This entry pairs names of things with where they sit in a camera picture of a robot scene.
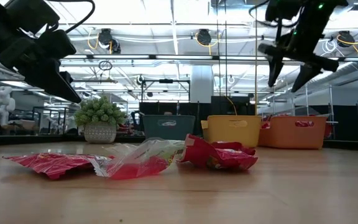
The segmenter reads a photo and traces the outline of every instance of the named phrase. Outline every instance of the teal bin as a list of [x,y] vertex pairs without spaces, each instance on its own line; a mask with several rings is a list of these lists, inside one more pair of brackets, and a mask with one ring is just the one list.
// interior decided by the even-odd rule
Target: teal bin
[[193,133],[194,116],[185,115],[144,115],[144,134],[148,138],[185,140]]

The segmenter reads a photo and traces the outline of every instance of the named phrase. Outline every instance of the clear plastic bag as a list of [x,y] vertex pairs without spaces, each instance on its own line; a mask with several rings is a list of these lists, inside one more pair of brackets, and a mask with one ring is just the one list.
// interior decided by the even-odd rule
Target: clear plastic bag
[[133,179],[158,174],[173,161],[178,151],[185,147],[184,141],[148,139],[140,146],[120,144],[109,151],[132,151],[111,161],[90,159],[96,174],[112,179]]

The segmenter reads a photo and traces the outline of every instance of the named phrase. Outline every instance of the plastic basket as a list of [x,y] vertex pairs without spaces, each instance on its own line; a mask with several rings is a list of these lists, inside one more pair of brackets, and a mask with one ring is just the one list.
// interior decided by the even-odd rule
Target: plastic basket
[[[260,130],[259,145],[279,149],[321,149],[327,117],[278,116]],[[309,126],[297,126],[297,123]]]
[[260,116],[209,116],[207,129],[203,128],[204,138],[207,136],[208,142],[240,142],[243,146],[256,147],[260,122]]
[[145,115],[144,132],[147,138],[166,140],[185,140],[187,134],[193,133],[194,116],[182,115]]
[[208,121],[201,121],[201,128],[203,129],[203,138],[208,141]]

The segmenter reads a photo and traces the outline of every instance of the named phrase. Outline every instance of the white pot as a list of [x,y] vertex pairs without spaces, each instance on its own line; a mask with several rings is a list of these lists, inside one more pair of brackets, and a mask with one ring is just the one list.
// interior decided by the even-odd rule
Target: white pot
[[93,122],[85,125],[85,140],[93,144],[112,143],[117,134],[117,127],[106,122]]

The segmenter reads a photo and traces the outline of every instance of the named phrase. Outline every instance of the yellow cable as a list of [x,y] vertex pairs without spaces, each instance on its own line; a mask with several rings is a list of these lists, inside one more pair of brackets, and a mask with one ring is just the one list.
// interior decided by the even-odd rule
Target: yellow cable
[[110,54],[112,54],[112,41],[110,41]]
[[198,44],[200,44],[200,45],[203,46],[203,47],[209,47],[209,55],[211,55],[211,47],[215,46],[215,45],[219,42],[219,40],[220,40],[220,38],[221,38],[221,34],[218,35],[218,40],[217,40],[213,45],[211,45],[211,44],[209,44],[209,45],[204,45],[204,44],[200,43],[200,42],[197,40],[198,33],[196,33],[195,37],[196,37],[196,41],[197,41]]
[[233,101],[231,101],[231,100],[229,99],[229,97],[227,97],[227,96],[225,96],[225,97],[226,97],[226,99],[227,99],[227,100],[229,100],[229,102],[231,103],[231,105],[233,105],[233,108],[234,108],[234,113],[235,113],[235,114],[236,114],[236,116],[237,116],[236,106],[234,105]]
[[344,43],[344,44],[350,44],[350,45],[356,45],[356,44],[358,44],[358,42],[352,43],[352,42],[346,42],[346,41],[343,41],[343,40],[339,40],[339,37],[340,37],[340,36],[341,36],[340,34],[339,34],[338,36],[336,36],[336,39],[337,39],[338,41]]
[[356,50],[356,52],[358,53],[358,49],[357,49],[357,47],[355,47],[355,45],[353,45],[353,48],[354,48],[354,50]]
[[99,33],[98,33],[98,38],[96,38],[96,45],[94,47],[91,46],[90,37],[91,37],[91,32],[89,32],[89,36],[88,36],[88,46],[91,49],[96,50],[98,48],[98,44],[99,44]]

